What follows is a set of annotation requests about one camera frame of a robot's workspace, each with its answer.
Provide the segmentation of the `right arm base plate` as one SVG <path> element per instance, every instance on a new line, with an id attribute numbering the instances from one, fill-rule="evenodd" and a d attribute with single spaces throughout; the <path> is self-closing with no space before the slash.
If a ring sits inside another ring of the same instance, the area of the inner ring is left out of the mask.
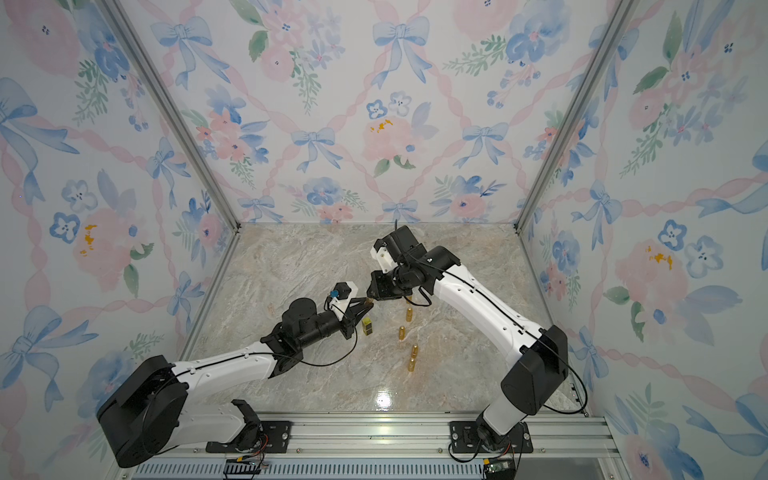
<path id="1" fill-rule="evenodd" d="M 478 433 L 476 421 L 449 423 L 449 439 L 454 454 L 499 455 L 503 452 L 532 453 L 534 448 L 526 423 L 518 423 L 504 436 L 489 432 L 484 438 Z"/>

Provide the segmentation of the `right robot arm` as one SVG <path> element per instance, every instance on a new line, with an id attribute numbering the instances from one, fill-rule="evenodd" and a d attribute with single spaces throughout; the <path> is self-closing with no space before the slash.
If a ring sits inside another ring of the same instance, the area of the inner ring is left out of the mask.
<path id="1" fill-rule="evenodd" d="M 405 299 L 419 291 L 461 313 L 504 357 L 509 370 L 501 394 L 476 419 L 479 441 L 490 451 L 507 443 L 510 432 L 535 416 L 573 372 L 568 340 L 557 326 L 525 318 L 487 289 L 450 250 L 428 250 L 409 227 L 401 226 L 373 244 L 379 268 L 371 273 L 367 296 Z"/>

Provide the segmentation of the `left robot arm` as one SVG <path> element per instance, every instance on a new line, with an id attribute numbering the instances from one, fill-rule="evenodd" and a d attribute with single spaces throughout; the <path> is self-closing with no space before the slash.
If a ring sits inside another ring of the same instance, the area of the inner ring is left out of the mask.
<path id="1" fill-rule="evenodd" d="M 213 443 L 260 454 L 269 436 L 243 399 L 223 406 L 200 401 L 231 387 L 276 378 L 304 363 L 307 347 L 336 333 L 358 337 L 356 327 L 373 308 L 365 297 L 293 301 L 281 322 L 259 341 L 213 357 L 169 362 L 151 357 L 97 411 L 97 420 L 121 468 L 138 466 L 176 447 Z"/>

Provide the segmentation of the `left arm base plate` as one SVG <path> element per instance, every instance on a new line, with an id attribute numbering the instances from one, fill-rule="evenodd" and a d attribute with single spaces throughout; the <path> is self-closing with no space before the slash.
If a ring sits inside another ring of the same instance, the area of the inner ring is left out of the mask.
<path id="1" fill-rule="evenodd" d="M 262 421 L 259 426 L 247 424 L 230 442 L 208 442 L 209 454 L 284 454 L 288 450 L 293 423 Z"/>

